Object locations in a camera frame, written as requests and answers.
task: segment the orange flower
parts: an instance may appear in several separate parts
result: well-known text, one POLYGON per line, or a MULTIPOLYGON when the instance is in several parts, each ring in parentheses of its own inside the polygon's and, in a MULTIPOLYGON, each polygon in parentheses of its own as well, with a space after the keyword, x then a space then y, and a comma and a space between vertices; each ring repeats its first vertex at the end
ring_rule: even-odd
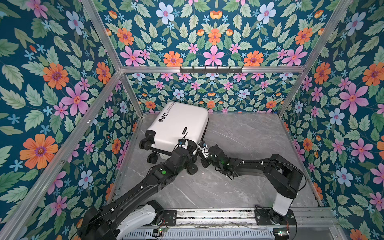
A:
POLYGON ((105 201, 108 201, 109 195, 111 194, 113 183, 111 183, 107 189, 107 195, 105 195, 105 201))
POLYGON ((277 105, 277 102, 276 102, 275 100, 269 101, 269 102, 267 102, 267 103, 265 104, 265 106, 266 106, 267 108, 274 108, 274 107, 276 107, 276 105, 277 105))
POLYGON ((116 18, 118 18, 118 14, 115 12, 115 11, 109 11, 108 12, 109 13, 109 15, 111 16, 111 18, 113 18, 113 19, 116 19, 116 18))
POLYGON ((323 191, 322 191, 321 188, 317 185, 317 183, 314 182, 313 185, 314 185, 314 187, 315 187, 317 193, 319 194, 320 200, 322 200, 322 199, 323 199, 323 195, 322 195, 321 193, 322 193, 323 191))
POLYGON ((119 38, 119 41, 124 43, 125 45, 132 45, 135 39, 132 36, 132 33, 130 31, 127 31, 126 28, 118 29, 117 36, 119 38))
POLYGON ((319 18, 321 15, 323 15, 323 10, 319 10, 314 14, 314 18, 319 18))
POLYGON ((260 63, 264 61, 262 58, 264 55, 259 53, 259 51, 253 51, 253 53, 248 53, 247 57, 244 58, 244 66, 246 67, 255 67, 260 66, 260 63))
POLYGON ((27 148, 20 151, 20 159, 27 160, 24 165, 30 169, 34 168, 37 164, 37 169, 42 169, 47 166, 47 161, 51 162, 55 156, 53 153, 57 152, 57 144, 53 144, 55 139, 48 136, 45 139, 44 134, 36 134, 35 140, 28 138, 23 147, 27 148))
POLYGON ((233 35, 233 30, 228 28, 227 31, 225 32, 225 34, 227 36, 232 36, 233 35))
POLYGON ((220 19, 223 16, 223 12, 222 11, 211 11, 209 13, 209 15, 211 16, 212 19, 220 19))
POLYGON ((379 150, 382 150, 381 152, 379 152, 379 155, 381 156, 382 159, 384 159, 384 136, 381 136, 381 140, 383 142, 377 142, 377 149, 379 150))
POLYGON ((113 152, 113 154, 117 154, 120 151, 120 147, 121 147, 121 141, 120 141, 120 139, 116 138, 115 141, 113 141, 113 144, 112 144, 112 152, 113 152))
POLYGON ((43 75, 44 81, 48 82, 48 86, 51 88, 56 87, 57 90, 60 90, 67 86, 67 83, 70 81, 67 77, 67 70, 63 69, 63 66, 60 64, 50 63, 49 68, 45 67, 43 72, 45 73, 43 75))
POLYGON ((145 106, 146 106, 147 108, 149 108, 149 109, 155 109, 155 108, 156 108, 156 104, 155 104, 154 102, 152 102, 152 101, 147 101, 147 102, 145 103, 145 106))
POLYGON ((289 131, 288 123, 284 122, 284 126, 285 126, 285 128, 287 129, 287 131, 289 131))
POLYGON ((215 102, 214 101, 209 101, 208 103, 207 103, 207 107, 208 108, 210 108, 210 109, 212 109, 212 108, 214 108, 215 107, 215 102))
POLYGON ((309 138, 304 139, 303 147, 306 151, 309 152, 310 150, 312 150, 312 146, 313 146, 313 143, 312 143, 311 139, 309 139, 309 138))
POLYGON ((218 42, 220 42, 221 33, 219 33, 217 28, 214 28, 208 34, 208 37, 209 37, 208 41, 212 43, 212 45, 216 45, 218 42))
POLYGON ((133 128, 132 128, 132 131, 133 131, 133 132, 135 132, 136 127, 137 127, 137 122, 135 122, 135 123, 133 124, 133 128))
POLYGON ((181 63, 183 59, 180 58, 179 53, 175 53, 174 51, 169 51, 169 53, 164 54, 164 63, 167 64, 167 67, 181 67, 181 63))
POLYGON ((384 63, 372 64, 369 66, 369 69, 365 69, 364 77, 362 78, 363 82, 367 86, 377 86, 380 84, 380 81, 384 81, 384 63))
POLYGON ((331 74, 331 69, 329 68, 329 66, 329 63, 322 63, 316 68, 316 72, 314 73, 314 81, 316 83, 321 85, 328 80, 328 74, 331 74))
POLYGON ((349 236, 352 240, 368 240, 367 236, 362 234, 358 229, 352 229, 349 236))
POLYGON ((109 82, 109 79, 111 78, 111 73, 109 72, 109 67, 105 65, 104 62, 98 63, 96 68, 96 73, 99 75, 100 82, 103 82, 103 84, 107 84, 109 82))
POLYGON ((197 35, 203 36, 204 35, 204 30, 200 29, 197 31, 197 35))
POLYGON ((304 43, 308 42, 310 40, 310 37, 312 37, 313 35, 313 32, 312 32, 312 28, 304 28, 302 31, 300 31, 295 40, 296 40, 296 44, 300 44, 300 45, 303 45, 304 43))

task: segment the white suitcase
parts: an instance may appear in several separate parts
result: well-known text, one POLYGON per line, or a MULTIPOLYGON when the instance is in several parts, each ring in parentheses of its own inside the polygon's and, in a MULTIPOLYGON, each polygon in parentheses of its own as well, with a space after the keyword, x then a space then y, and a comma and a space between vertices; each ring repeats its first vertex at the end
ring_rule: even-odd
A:
POLYGON ((187 150, 197 159, 197 144, 203 140, 208 124, 205 108, 184 103, 169 102, 145 132, 140 148, 152 150, 148 162, 156 163, 158 155, 168 159, 177 147, 179 139, 186 139, 187 150))

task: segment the gray floor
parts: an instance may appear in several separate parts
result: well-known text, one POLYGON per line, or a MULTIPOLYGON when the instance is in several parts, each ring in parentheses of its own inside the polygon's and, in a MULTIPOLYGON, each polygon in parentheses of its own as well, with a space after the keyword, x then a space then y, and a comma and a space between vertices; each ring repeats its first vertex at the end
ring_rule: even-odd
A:
MULTIPOLYGON (((144 116, 138 141, 144 138, 144 132, 155 118, 153 114, 144 116)), ((204 140, 209 146, 218 144, 229 157, 262 159, 278 153, 301 168, 296 150, 276 114, 210 114, 204 140)), ((134 152, 127 163, 119 195, 140 182, 153 166, 146 161, 150 151, 139 149, 138 144, 131 151, 134 152)), ((266 178, 241 176, 231 181, 213 167, 203 168, 200 158, 196 164, 199 170, 195 175, 184 170, 173 183, 148 200, 155 199, 164 208, 272 206, 276 190, 266 178)), ((293 206, 318 206, 309 184, 299 192, 293 206)))

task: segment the white cover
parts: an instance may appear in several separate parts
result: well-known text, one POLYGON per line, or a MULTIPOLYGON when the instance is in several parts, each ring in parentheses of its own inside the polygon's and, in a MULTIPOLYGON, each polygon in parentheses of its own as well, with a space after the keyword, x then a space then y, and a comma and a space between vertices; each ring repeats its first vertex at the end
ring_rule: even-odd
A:
MULTIPOLYGON (((208 111, 205 108, 184 103, 169 102, 159 113, 156 120, 148 128, 155 134, 153 148, 172 152, 179 139, 186 133, 186 139, 198 144, 203 136, 205 126, 208 123, 208 111)), ((161 158, 169 156, 159 153, 161 158)))

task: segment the floral wallpaper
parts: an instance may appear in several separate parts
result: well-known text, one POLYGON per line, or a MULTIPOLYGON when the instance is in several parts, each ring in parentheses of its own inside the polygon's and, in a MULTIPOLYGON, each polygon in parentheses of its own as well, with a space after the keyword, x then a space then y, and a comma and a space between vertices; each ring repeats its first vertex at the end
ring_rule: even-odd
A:
MULTIPOLYGON (((79 1, 2 1, 0 29, 6 33, 0 37, 2 228, 114 69, 79 1)), ((119 83, 31 216, 23 240, 66 237, 89 206, 104 203, 135 122, 119 83)))
POLYGON ((384 6, 352 5, 284 119, 320 199, 347 236, 383 239, 384 6))
POLYGON ((96 7, 126 66, 296 66, 306 61, 337 3, 111 0, 96 7))

